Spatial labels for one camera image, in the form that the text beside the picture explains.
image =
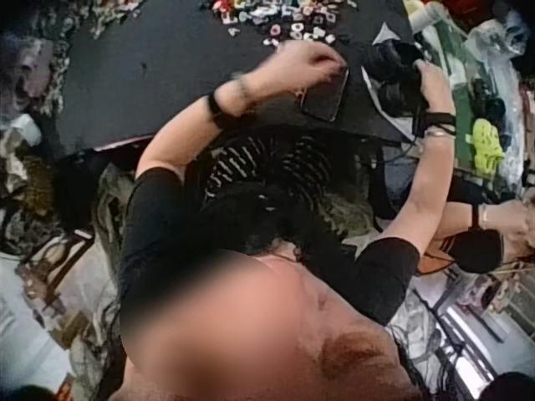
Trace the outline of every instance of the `smartphone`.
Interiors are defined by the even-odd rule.
[[[318,84],[307,89],[301,99],[301,111],[304,114],[332,123],[336,119],[345,85],[348,82],[349,69],[334,76],[330,82]]]

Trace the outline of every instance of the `yellow object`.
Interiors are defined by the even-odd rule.
[[[407,10],[407,14],[409,15],[425,6],[425,4],[420,0],[403,0],[403,4],[405,5],[405,10]]]
[[[493,176],[503,160],[497,128],[486,119],[478,119],[472,130],[472,142],[476,148],[476,172],[478,175]]]

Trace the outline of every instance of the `woman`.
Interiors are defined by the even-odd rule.
[[[329,80],[344,66],[325,44],[285,43],[180,112],[149,144],[122,246],[120,332],[128,358],[115,365],[124,375],[112,383],[111,399],[427,395],[382,326],[403,302],[441,220],[453,127],[428,129],[405,206],[357,261],[285,185],[232,182],[210,190],[201,206],[183,189],[186,167],[249,108]],[[429,112],[455,114],[443,73],[416,66]],[[105,385],[100,399],[110,395]]]
[[[447,202],[418,271],[429,274],[455,262],[465,272],[487,274],[518,261],[535,263],[534,201]]]

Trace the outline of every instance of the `silver bracelet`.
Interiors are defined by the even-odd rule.
[[[447,138],[449,140],[455,140],[456,138],[454,135],[448,134],[447,132],[437,128],[428,129],[425,132],[425,137],[427,138],[428,136],[431,136],[433,138]]]
[[[488,224],[488,205],[483,203],[479,205],[479,227],[483,230],[487,229]]]
[[[232,79],[234,79],[239,88],[240,88],[240,94],[245,99],[247,103],[247,112],[250,113],[255,108],[256,104],[254,100],[252,99],[251,92],[249,91],[249,88],[247,87],[247,84],[245,82],[245,79],[243,78],[242,73],[234,73],[232,74]]]

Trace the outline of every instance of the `table surface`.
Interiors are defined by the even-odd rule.
[[[51,142],[58,159],[83,150],[152,135],[178,111],[233,72],[248,71],[272,48],[262,45],[254,27],[240,26],[235,38],[217,18],[199,11],[197,2],[150,0],[138,18],[109,27],[94,40],[86,23],[73,38],[64,86],[64,110]],[[262,123],[341,129],[351,134],[401,142],[405,137],[375,110],[360,72],[363,45],[383,23],[402,40],[412,40],[401,0],[359,0],[359,10],[342,8],[335,43],[350,67],[339,116],[332,124],[302,115],[291,97],[277,98],[260,110]]]

